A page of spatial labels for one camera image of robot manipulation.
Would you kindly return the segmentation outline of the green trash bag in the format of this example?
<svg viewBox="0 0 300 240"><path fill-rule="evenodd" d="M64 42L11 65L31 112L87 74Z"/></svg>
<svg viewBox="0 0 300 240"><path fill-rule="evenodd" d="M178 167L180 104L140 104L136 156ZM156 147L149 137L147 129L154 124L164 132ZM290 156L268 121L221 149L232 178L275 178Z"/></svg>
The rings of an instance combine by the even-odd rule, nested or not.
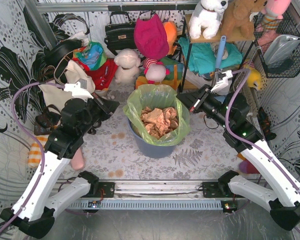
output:
<svg viewBox="0 0 300 240"><path fill-rule="evenodd" d="M123 112L147 144L175 146L190 132L190 113L168 85L144 84L127 99Z"/></svg>

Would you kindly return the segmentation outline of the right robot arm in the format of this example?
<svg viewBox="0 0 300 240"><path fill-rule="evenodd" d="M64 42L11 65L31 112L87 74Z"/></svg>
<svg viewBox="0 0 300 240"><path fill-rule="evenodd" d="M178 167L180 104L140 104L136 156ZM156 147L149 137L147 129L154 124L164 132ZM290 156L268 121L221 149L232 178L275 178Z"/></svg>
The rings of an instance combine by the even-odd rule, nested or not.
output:
<svg viewBox="0 0 300 240"><path fill-rule="evenodd" d="M250 111L245 96L229 93L223 102L204 85L196 92L179 93L177 98L192 113L204 112L224 128L228 145L246 158L264 177L270 188L251 182L230 170L218 179L223 194L245 197L270 213L282 229L291 231L300 223L300 182L271 151L256 127L247 121Z"/></svg>

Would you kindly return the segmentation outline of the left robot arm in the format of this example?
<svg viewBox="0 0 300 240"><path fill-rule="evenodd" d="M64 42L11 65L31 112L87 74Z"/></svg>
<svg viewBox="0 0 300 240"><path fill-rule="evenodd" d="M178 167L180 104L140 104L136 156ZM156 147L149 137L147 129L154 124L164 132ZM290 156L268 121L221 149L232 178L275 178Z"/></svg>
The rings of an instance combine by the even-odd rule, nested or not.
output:
<svg viewBox="0 0 300 240"><path fill-rule="evenodd" d="M83 171L66 188L51 196L60 174L84 143L84 135L109 119L120 103L98 96L68 100L61 111L60 125L48 136L39 167L20 199L5 208L0 218L24 234L41 239L57 216L83 196L100 193L99 178Z"/></svg>

